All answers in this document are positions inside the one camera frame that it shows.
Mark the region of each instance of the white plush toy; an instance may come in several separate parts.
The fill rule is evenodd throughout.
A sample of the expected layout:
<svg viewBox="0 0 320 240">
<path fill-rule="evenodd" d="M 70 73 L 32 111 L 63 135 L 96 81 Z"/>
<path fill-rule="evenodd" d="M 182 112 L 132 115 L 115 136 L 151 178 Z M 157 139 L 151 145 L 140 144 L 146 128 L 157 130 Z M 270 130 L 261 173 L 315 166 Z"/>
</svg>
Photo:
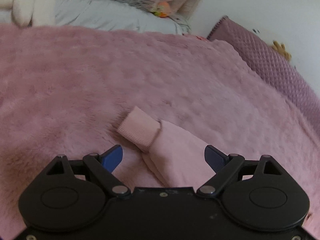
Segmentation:
<svg viewBox="0 0 320 240">
<path fill-rule="evenodd" d="M 0 0 L 0 9 L 12 9 L 15 23 L 21 27 L 54 25 L 55 0 Z"/>
</svg>

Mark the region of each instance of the white sheet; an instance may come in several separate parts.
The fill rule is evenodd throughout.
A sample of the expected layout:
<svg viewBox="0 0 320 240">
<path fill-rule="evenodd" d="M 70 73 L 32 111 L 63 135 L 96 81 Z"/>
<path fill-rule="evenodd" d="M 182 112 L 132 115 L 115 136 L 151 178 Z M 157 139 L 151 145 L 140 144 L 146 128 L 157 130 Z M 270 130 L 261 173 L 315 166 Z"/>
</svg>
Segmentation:
<svg viewBox="0 0 320 240">
<path fill-rule="evenodd" d="M 56 25 L 84 26 L 100 30 L 134 30 L 182 34 L 181 27 L 169 18 L 111 0 L 56 0 Z M 10 11 L 0 11 L 0 22 L 11 22 Z"/>
</svg>

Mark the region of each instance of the pillow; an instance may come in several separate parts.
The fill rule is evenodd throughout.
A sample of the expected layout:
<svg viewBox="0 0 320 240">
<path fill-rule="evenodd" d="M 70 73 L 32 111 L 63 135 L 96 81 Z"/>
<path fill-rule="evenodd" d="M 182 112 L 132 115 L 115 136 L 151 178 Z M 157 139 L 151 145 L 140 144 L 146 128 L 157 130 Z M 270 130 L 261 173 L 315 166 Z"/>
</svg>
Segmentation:
<svg viewBox="0 0 320 240">
<path fill-rule="evenodd" d="M 253 71 L 300 109 L 320 137 L 320 99 L 283 56 L 226 16 L 212 29 L 208 39 L 231 44 Z"/>
</svg>

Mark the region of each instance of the patterned fabric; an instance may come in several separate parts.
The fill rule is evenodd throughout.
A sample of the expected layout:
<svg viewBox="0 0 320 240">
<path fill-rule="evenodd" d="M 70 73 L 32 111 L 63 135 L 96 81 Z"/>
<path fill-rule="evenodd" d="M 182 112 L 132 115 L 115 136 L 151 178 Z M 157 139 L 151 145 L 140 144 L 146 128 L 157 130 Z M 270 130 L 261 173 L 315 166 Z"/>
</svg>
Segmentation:
<svg viewBox="0 0 320 240">
<path fill-rule="evenodd" d="M 320 137 L 320 100 L 283 56 L 228 17 L 217 23 L 208 39 L 230 43 L 253 71 L 300 109 Z"/>
</svg>

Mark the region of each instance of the pink blanket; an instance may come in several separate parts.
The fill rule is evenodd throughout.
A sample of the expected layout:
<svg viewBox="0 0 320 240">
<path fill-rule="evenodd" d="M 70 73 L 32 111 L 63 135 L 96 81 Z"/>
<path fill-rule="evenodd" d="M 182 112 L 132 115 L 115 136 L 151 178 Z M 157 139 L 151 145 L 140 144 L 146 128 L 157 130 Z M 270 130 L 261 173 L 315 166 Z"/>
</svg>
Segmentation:
<svg viewBox="0 0 320 240">
<path fill-rule="evenodd" d="M 225 153 L 273 155 L 311 199 L 320 237 L 320 142 L 295 106 L 223 41 L 80 27 L 0 26 L 0 236 L 24 228 L 19 194 L 56 155 L 102 153 L 116 143 L 115 175 L 161 186 L 139 150 L 116 133 L 137 105 Z"/>
</svg>

